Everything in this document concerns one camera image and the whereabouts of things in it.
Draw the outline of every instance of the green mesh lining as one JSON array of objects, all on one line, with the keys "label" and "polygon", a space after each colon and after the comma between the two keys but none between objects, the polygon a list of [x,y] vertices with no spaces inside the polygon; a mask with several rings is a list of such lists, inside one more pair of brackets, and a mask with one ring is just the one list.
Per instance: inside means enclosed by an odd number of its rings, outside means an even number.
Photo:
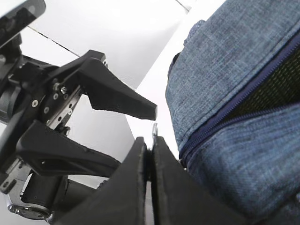
[{"label": "green mesh lining", "polygon": [[300,101],[300,50],[298,49],[225,121]]}]

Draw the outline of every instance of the blue denim bag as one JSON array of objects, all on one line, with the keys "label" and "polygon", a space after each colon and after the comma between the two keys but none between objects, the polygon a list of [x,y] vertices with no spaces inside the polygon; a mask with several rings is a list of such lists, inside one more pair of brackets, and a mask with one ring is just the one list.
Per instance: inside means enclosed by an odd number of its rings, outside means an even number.
[{"label": "blue denim bag", "polygon": [[299,30],[300,0],[227,0],[169,71],[184,166],[253,222],[300,217]]}]

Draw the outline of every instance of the screw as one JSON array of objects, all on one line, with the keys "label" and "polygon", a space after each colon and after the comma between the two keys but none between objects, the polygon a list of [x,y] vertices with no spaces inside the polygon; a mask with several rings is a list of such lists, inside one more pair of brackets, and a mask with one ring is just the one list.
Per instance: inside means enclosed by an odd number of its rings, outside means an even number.
[{"label": "screw", "polygon": [[38,101],[37,100],[34,100],[32,103],[31,103],[31,106],[33,108],[37,107],[38,106]]},{"label": "screw", "polygon": [[57,93],[55,93],[55,94],[53,95],[53,99],[54,99],[54,100],[58,99],[58,96],[59,96],[59,95],[58,95]]},{"label": "screw", "polygon": [[44,113],[45,113],[45,114],[47,114],[49,111],[50,111],[50,108],[49,108],[49,107],[46,107],[46,108],[44,109]]},{"label": "screw", "polygon": [[64,95],[67,92],[67,88],[64,86],[60,89],[61,93]]}]

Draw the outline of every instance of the zipper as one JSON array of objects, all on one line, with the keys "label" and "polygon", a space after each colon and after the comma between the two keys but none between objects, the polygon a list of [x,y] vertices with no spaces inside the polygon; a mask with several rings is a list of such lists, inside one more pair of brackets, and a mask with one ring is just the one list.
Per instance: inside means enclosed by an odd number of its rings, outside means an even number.
[{"label": "zipper", "polygon": [[233,123],[241,122],[243,120],[248,120],[253,117],[261,116],[264,114],[272,113],[278,110],[285,109],[291,105],[285,105],[282,107],[277,107],[274,109],[264,110],[260,112],[246,114],[224,123],[222,120],[226,118],[236,107],[238,107],[247,97],[255,91],[268,77],[275,72],[275,70],[300,46],[300,32],[297,33],[288,44],[284,46],[280,52],[273,58],[269,63],[252,79],[245,88],[240,91],[232,100],[230,100],[217,114],[212,116],[207,122],[195,131],[190,139],[187,141],[183,149],[180,151],[180,158],[182,159],[182,164],[187,165],[189,157],[194,153],[194,151],[200,147],[208,138],[215,134],[220,129],[229,126]]}]

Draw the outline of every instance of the metal bracket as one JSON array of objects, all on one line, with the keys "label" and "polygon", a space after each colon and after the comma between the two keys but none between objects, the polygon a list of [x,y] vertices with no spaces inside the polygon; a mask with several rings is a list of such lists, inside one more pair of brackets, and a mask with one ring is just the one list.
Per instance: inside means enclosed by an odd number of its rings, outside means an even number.
[{"label": "metal bracket", "polygon": [[21,200],[21,192],[26,180],[31,172],[22,160],[17,159],[8,169],[8,178],[1,186],[1,192],[7,194],[7,208],[10,212],[21,215],[25,218],[43,220],[51,214],[49,209],[31,203],[25,203]]}]

